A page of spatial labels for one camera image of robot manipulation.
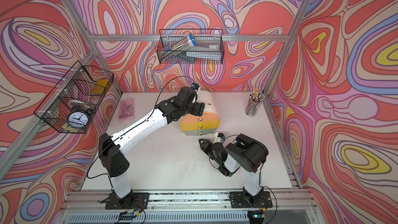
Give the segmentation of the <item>pink plastic tray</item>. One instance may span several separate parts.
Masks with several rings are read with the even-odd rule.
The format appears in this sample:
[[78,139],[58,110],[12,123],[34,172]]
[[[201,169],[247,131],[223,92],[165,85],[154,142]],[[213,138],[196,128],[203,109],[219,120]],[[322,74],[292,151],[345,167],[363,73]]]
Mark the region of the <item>pink plastic tray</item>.
[[118,107],[118,118],[120,121],[133,120],[135,118],[134,99],[132,97],[122,99]]

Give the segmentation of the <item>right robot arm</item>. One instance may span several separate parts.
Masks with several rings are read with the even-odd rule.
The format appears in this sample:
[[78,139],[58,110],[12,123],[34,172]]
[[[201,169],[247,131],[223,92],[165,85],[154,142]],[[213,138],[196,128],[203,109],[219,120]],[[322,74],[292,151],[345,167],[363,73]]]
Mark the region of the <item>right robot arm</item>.
[[231,191],[228,197],[231,208],[269,208],[271,196],[261,185],[261,170],[269,155],[261,142],[244,134],[234,135],[235,140],[224,145],[227,139],[217,133],[215,140],[199,139],[200,149],[209,157],[210,164],[226,177],[244,170],[245,183],[241,191]]

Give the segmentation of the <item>green circuit board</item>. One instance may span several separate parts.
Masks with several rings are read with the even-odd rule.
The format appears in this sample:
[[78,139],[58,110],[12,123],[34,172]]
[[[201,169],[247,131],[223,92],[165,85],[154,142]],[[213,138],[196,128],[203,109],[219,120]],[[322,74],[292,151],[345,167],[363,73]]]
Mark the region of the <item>green circuit board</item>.
[[140,215],[140,212],[122,212],[119,214],[117,222],[132,221]]

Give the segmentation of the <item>peach top drawer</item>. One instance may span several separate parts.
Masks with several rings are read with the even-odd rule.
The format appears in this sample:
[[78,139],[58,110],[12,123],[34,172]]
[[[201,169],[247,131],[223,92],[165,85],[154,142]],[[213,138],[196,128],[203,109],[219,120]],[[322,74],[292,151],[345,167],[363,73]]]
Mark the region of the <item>peach top drawer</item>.
[[204,112],[202,116],[194,116],[194,115],[186,115],[184,116],[181,121],[183,124],[187,123],[215,123],[220,124],[220,117],[218,114],[213,112]]

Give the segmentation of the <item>yellow drawer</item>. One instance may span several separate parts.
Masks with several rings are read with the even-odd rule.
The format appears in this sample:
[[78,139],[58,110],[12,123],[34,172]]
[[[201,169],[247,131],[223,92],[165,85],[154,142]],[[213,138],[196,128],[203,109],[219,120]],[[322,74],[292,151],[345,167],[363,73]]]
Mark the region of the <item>yellow drawer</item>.
[[180,122],[180,128],[182,131],[202,131],[202,132],[213,132],[219,127],[219,120],[212,121],[194,121],[194,122]]

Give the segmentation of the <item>grey green bottom drawer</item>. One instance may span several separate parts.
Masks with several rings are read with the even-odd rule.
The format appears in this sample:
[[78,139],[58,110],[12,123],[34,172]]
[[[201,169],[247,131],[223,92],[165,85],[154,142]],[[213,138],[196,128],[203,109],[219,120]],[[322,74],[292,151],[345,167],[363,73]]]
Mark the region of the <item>grey green bottom drawer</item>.
[[208,135],[208,134],[214,134],[216,132],[216,130],[217,130],[217,128],[185,130],[185,131],[183,131],[183,133],[188,136],[203,136],[203,135]]

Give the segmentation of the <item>black alarm clock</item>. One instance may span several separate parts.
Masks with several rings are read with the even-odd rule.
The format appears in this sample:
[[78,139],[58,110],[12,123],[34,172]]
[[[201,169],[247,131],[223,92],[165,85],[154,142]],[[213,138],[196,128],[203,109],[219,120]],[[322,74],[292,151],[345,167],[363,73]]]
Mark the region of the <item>black alarm clock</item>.
[[79,105],[72,107],[72,111],[67,116],[67,124],[75,129],[85,129],[88,127],[94,110],[91,108],[83,108]]

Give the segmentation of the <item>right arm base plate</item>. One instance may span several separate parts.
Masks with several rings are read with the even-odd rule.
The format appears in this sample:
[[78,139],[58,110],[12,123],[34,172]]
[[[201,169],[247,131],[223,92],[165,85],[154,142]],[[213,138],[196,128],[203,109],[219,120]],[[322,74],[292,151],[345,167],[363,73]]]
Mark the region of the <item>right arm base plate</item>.
[[231,208],[271,208],[273,207],[272,199],[268,191],[260,191],[257,195],[252,196],[245,191],[229,192]]

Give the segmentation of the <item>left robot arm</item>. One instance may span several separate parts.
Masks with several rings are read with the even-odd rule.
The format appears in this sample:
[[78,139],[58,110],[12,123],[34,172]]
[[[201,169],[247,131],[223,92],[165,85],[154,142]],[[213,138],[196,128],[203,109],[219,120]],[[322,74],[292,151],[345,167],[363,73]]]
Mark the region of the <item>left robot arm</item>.
[[129,127],[108,135],[100,136],[98,157],[102,166],[107,170],[112,190],[117,199],[132,196],[127,170],[130,166],[126,154],[140,141],[154,131],[178,121],[185,115],[201,117],[205,103],[198,102],[199,84],[183,87],[176,96],[156,103],[153,110],[145,117]]

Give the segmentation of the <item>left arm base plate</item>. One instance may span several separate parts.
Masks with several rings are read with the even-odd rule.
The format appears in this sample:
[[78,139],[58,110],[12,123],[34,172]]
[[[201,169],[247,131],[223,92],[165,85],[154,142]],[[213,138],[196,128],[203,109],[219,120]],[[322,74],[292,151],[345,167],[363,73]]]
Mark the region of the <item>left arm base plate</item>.
[[146,209],[149,203],[149,196],[150,194],[146,192],[130,192],[124,198],[119,199],[114,193],[111,193],[101,203],[106,204],[106,209]]

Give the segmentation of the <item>yellow object in basket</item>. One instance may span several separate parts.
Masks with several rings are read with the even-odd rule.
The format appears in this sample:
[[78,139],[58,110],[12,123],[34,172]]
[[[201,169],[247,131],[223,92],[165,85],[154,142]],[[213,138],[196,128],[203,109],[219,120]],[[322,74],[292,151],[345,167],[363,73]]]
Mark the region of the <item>yellow object in basket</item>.
[[94,96],[102,96],[106,91],[108,83],[109,80],[107,79],[97,80],[91,89],[91,94]]

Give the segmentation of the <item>white box in basket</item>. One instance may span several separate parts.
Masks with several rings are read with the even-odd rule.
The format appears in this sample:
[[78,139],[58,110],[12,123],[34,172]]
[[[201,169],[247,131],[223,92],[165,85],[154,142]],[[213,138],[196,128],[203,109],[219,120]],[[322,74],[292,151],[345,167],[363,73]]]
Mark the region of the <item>white box in basket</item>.
[[222,51],[218,45],[210,45],[209,47],[194,46],[186,51],[187,57],[208,60],[221,60]]

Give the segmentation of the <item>tube of pencils blue cap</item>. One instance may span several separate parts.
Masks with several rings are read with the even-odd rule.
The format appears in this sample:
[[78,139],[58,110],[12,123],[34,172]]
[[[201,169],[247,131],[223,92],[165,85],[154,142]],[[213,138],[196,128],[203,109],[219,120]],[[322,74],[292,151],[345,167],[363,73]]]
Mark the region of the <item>tube of pencils blue cap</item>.
[[178,40],[168,41],[166,38],[162,40],[163,48],[160,51],[161,61],[166,62],[169,60],[178,59],[179,55],[183,52],[195,47],[196,41],[192,34],[188,34]]

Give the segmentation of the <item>clear cup of brushes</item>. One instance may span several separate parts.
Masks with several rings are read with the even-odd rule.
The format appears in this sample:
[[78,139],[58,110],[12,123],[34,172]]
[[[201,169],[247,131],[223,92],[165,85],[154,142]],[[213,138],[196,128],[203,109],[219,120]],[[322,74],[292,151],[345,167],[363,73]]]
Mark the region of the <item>clear cup of brushes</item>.
[[254,88],[252,94],[249,96],[248,103],[245,107],[245,114],[249,117],[254,117],[257,114],[260,104],[265,99],[265,94],[258,88]]

